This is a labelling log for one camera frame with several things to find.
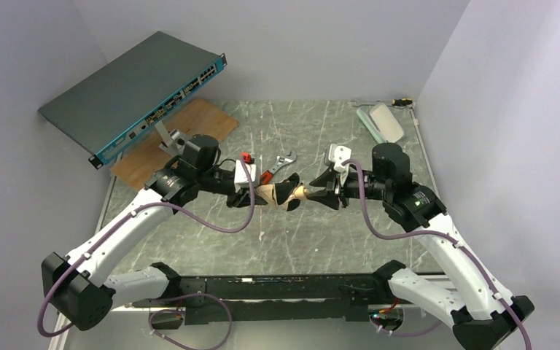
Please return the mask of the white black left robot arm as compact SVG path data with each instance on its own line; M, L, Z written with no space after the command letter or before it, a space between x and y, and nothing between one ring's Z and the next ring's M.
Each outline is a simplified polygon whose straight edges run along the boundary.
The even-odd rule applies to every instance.
M64 256L56 252L46 256L41 264L44 299L36 320L38 332L51 338L70 327L89 330L113 308L166 299L179 291L179 274L161 262L134 273L113 273L145 236L176 214L220 233L245 230L254 216L260 168L250 154L242 153L234 160L234 169L223 169L220 155L214 137L187 137L107 226ZM192 213L186 205L200 192L224 195L229 205L247 207L245 222L221 227Z

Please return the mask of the grey blue network switch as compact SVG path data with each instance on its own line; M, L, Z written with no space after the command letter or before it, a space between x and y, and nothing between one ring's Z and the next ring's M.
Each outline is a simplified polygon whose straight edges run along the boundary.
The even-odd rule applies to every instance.
M90 153L100 169L227 65L216 54L157 31L38 110Z

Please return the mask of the mint green umbrella case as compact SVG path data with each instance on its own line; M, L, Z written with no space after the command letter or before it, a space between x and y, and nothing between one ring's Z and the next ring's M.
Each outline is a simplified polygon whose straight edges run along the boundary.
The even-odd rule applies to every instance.
M405 135L403 127L383 102L358 106L356 113L377 144L397 143Z

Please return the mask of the beige umbrella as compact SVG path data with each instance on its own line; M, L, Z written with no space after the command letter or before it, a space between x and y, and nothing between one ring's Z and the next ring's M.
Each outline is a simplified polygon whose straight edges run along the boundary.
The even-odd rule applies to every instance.
M281 182L260 185L254 191L257 201L261 200L262 204L284 211L293 211L308 200L308 189L298 173L291 174Z

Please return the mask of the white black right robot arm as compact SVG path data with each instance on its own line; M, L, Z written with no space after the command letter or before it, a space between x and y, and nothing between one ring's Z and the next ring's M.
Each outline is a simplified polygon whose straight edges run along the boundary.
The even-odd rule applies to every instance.
M374 146L366 171L346 146L327 150L326 170L312 181L308 196L331 209L356 198L362 208L380 201L388 217L402 228L401 238L415 238L443 269L454 289L448 290L414 273L396 260L373 275L376 292L406 300L449 327L464 349L495 349L520 332L532 347L524 320L534 304L514 295L493 276L462 238L447 208L429 187L413 180L411 161L401 146Z

